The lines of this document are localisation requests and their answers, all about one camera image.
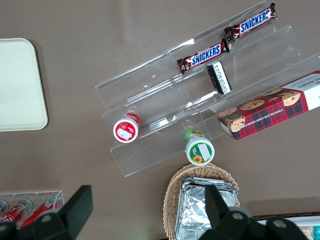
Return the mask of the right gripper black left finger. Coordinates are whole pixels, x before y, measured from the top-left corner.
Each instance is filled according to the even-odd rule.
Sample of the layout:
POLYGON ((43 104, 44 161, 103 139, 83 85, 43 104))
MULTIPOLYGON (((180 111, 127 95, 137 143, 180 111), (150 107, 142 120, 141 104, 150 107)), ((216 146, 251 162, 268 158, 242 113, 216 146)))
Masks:
POLYGON ((82 185, 58 211, 45 211, 35 221, 17 228, 0 224, 2 240, 75 240, 93 212, 92 187, 82 185))

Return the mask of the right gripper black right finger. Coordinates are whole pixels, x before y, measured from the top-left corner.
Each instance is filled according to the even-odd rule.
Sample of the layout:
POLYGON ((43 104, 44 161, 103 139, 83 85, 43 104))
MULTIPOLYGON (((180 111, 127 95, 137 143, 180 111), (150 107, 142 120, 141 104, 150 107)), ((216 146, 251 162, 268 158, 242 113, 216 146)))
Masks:
POLYGON ((263 225, 243 209, 230 209, 214 185, 205 187, 205 210, 211 229, 201 240, 306 240, 293 222, 271 217, 263 225))

